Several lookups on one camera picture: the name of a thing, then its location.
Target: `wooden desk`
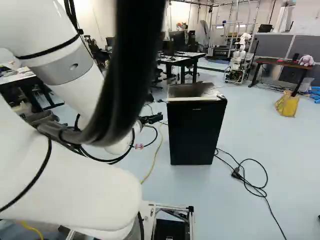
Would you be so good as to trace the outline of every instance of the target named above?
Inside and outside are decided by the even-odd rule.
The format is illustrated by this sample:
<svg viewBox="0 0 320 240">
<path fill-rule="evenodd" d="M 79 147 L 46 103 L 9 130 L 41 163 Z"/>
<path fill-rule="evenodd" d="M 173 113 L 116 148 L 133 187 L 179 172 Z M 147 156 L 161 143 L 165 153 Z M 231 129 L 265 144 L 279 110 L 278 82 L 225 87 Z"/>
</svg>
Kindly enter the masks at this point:
<svg viewBox="0 0 320 240">
<path fill-rule="evenodd" d="M 258 72 L 259 72 L 260 67 L 261 67 L 262 64 L 272 64 L 272 65 L 279 65 L 279 66 L 284 66 L 284 67 L 302 69 L 303 70 L 302 76 L 301 76 L 297 86 L 295 87 L 295 89 L 294 89 L 294 91 L 292 92 L 292 95 L 291 95 L 292 97 L 294 97 L 297 94 L 301 83 L 303 82 L 304 78 L 306 77 L 308 70 L 312 69 L 312 66 L 301 66 L 298 63 L 288 63 L 288 62 L 285 62 L 285 61 L 278 61 L 278 60 L 279 59 L 268 58 L 268 57 L 257 58 L 255 60 L 255 62 L 258 65 L 257 65 L 257 67 L 255 69 L 254 76 L 253 76 L 253 79 L 252 79 L 252 83 L 249 84 L 248 87 L 251 88 L 252 86 L 254 86 L 254 85 L 256 85 L 258 83 L 257 82 L 257 75 L 258 75 Z"/>
</svg>

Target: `yellow cable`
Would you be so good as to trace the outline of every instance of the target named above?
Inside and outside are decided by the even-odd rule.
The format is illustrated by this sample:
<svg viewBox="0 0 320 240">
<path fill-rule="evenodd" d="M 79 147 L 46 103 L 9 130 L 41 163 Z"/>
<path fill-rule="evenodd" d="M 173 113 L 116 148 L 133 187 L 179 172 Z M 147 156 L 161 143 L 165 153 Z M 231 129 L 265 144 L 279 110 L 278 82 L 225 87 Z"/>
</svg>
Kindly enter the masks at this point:
<svg viewBox="0 0 320 240">
<path fill-rule="evenodd" d="M 161 147 L 161 145 L 162 145 L 162 142 L 164 141 L 164 136 L 162 135 L 162 132 L 161 132 L 161 129 L 160 129 L 162 125 L 163 125 L 163 123 L 161 123 L 160 126 L 159 126 L 159 128 L 158 128 L 159 133 L 160 133 L 160 136 L 161 136 L 161 142 L 160 142 L 159 146 L 157 147 L 157 149 L 156 149 L 156 151 L 155 151 L 155 153 L 154 153 L 153 163 L 152 163 L 152 166 L 151 166 L 151 168 L 150 168 L 150 171 L 149 171 L 148 174 L 143 178 L 143 180 L 140 182 L 141 184 L 143 184 L 143 183 L 147 180 L 147 178 L 150 176 L 152 170 L 153 170 L 154 167 L 155 167 L 157 153 L 158 153 L 158 151 L 159 151 L 159 149 L 160 149 L 160 147 Z"/>
<path fill-rule="evenodd" d="M 30 231 L 34 231 L 35 233 L 37 233 L 39 235 L 39 237 L 40 237 L 40 240 L 44 240 L 44 236 L 42 235 L 42 233 L 38 229 L 29 226 L 25 221 L 20 221 L 20 223 L 24 228 L 26 228 L 26 229 L 28 229 Z"/>
</svg>

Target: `black desk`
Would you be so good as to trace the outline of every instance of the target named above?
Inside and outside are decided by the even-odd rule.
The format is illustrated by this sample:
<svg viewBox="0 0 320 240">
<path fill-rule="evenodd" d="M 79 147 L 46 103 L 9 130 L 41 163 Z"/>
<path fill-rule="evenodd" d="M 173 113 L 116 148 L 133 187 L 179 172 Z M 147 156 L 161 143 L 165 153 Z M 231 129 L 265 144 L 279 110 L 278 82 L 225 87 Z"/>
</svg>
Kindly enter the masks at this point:
<svg viewBox="0 0 320 240">
<path fill-rule="evenodd" d="M 199 60 L 199 58 L 206 56 L 206 53 L 189 52 L 189 51 L 178 51 L 177 52 L 176 51 L 176 52 L 174 52 L 174 56 L 190 58 L 192 60 L 192 65 L 193 65 L 192 83 L 195 84 L 197 82 L 198 60 Z"/>
<path fill-rule="evenodd" d="M 193 64 L 193 59 L 190 57 L 184 57 L 184 56 L 167 56 L 167 55 L 161 55 L 159 56 L 157 62 L 159 64 L 165 64 L 165 71 L 166 71 L 166 78 L 171 78 L 174 75 L 171 71 L 171 66 L 178 66 L 181 67 L 181 84 L 185 83 L 185 66 L 189 66 Z"/>
<path fill-rule="evenodd" d="M 33 94 L 34 85 L 38 85 L 40 90 L 43 92 L 45 98 L 50 103 L 50 106 L 45 108 L 42 108 L 40 106 L 39 102 Z M 51 99 L 48 88 L 45 86 L 44 82 L 34 74 L 29 76 L 21 76 L 17 74 L 13 76 L 0 78 L 0 93 L 6 92 L 11 88 L 20 88 L 21 91 L 24 93 L 25 97 L 31 103 L 32 108 L 36 113 L 43 112 L 44 110 L 53 109 L 55 107 L 62 106 L 65 104 L 64 102 L 55 104 Z"/>
</svg>

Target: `pink stuffed animal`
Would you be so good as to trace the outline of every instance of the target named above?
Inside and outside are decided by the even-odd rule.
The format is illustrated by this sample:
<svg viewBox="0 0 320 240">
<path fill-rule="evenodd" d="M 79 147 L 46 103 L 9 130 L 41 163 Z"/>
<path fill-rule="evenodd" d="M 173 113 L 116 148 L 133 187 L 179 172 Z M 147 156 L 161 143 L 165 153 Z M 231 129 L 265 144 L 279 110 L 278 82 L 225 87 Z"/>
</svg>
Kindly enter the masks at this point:
<svg viewBox="0 0 320 240">
<path fill-rule="evenodd" d="M 314 61 L 314 58 L 310 55 L 305 55 L 303 56 L 302 58 L 300 58 L 299 60 L 299 64 L 301 66 L 313 66 L 315 65 L 315 61 Z"/>
</svg>

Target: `window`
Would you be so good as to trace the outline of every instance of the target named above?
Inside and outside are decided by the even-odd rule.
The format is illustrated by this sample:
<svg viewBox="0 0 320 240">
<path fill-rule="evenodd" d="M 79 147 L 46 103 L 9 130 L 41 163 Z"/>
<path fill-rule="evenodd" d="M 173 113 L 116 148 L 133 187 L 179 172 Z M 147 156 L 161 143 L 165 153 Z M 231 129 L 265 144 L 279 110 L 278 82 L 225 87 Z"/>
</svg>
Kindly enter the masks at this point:
<svg viewBox="0 0 320 240">
<path fill-rule="evenodd" d="M 246 27 L 246 24 L 240 24 L 240 28 L 245 28 L 245 27 Z"/>
</svg>

